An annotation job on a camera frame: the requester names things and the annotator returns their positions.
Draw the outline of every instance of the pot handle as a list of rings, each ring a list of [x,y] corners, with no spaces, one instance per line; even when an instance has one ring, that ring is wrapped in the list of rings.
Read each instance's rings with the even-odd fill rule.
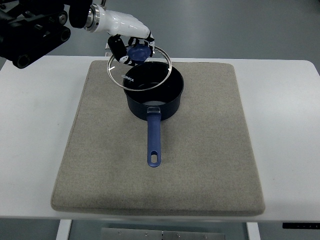
[[[147,163],[150,167],[155,168],[161,163],[160,108],[155,106],[148,107],[146,120],[148,122]]]

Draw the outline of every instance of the felt mat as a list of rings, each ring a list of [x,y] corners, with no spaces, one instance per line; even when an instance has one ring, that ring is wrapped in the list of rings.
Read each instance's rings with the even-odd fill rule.
[[[178,111],[161,121],[161,165],[147,164],[147,122],[92,62],[52,193],[64,212],[140,216],[253,216],[265,209],[235,71],[175,62]]]

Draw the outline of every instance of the metal plate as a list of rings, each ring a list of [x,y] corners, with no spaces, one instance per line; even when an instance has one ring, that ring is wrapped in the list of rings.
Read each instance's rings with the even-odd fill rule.
[[[225,240],[222,233],[105,228],[101,240]]]

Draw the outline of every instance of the dark blue saucepan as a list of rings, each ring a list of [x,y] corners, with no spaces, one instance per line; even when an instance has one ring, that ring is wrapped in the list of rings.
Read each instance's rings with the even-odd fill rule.
[[[162,82],[167,74],[168,64],[145,62],[127,72],[123,86],[130,89],[151,88]],[[158,167],[161,163],[160,121],[170,118],[178,110],[183,89],[184,79],[172,67],[168,79],[158,87],[146,91],[124,90],[131,112],[147,121],[147,163],[150,167]]]

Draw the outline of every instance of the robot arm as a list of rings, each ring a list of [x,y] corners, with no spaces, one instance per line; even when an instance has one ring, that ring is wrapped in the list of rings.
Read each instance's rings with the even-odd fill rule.
[[[18,5],[4,11],[4,4],[9,2],[18,2]],[[142,22],[129,14],[105,10],[101,5],[92,4],[92,0],[0,0],[0,56],[22,69],[65,43],[71,35],[70,29],[64,26],[68,19],[65,5],[70,5],[72,27],[111,35],[108,43],[119,62],[135,64],[127,54],[121,35],[131,37],[132,42],[144,39],[152,56],[154,39]]]
[[[128,42],[129,45],[132,45],[135,39],[134,46],[139,43],[139,39],[143,39],[144,45],[150,50],[150,57],[152,57],[155,50],[155,39],[149,28],[142,22],[130,14],[105,10],[101,5],[91,5],[84,29],[91,33],[107,32],[110,34],[108,45],[115,59],[120,63],[135,65],[134,60],[128,56],[120,36],[131,37]]]

